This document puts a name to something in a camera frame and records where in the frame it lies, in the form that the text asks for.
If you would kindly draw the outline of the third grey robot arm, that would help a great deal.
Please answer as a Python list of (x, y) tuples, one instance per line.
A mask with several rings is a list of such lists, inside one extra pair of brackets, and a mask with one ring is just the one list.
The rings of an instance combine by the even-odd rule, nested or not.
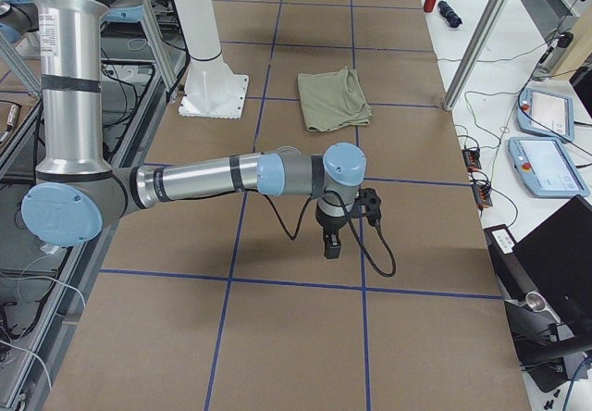
[(31, 0), (1, 0), (1, 33), (23, 57), (40, 58), (38, 9)]

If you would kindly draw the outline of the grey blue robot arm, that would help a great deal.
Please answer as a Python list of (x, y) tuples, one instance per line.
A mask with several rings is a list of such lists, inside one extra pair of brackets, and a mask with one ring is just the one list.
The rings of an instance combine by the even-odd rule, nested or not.
[(113, 168), (103, 154), (100, 25), (142, 0), (31, 0), (38, 10), (45, 157), (21, 215), (42, 241), (76, 246), (141, 209), (230, 193), (305, 195), (316, 201), (325, 255), (360, 200), (366, 158), (352, 143), (321, 155), (292, 147), (182, 166)]

